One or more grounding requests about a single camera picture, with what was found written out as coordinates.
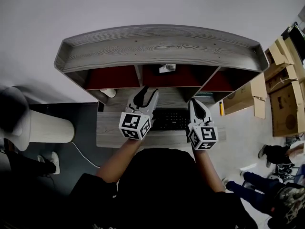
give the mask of black shoe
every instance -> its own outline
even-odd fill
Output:
[[[265,155],[265,148],[267,145],[264,145],[261,150],[258,152],[258,158],[262,158]]]

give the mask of yellow object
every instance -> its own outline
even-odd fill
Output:
[[[224,104],[223,104],[223,102],[219,103],[219,107],[220,107],[220,116],[224,116]]]

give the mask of black shirt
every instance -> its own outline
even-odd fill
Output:
[[[136,154],[118,189],[83,174],[70,205],[78,228],[257,228],[238,197],[214,193],[192,157],[176,149]]]

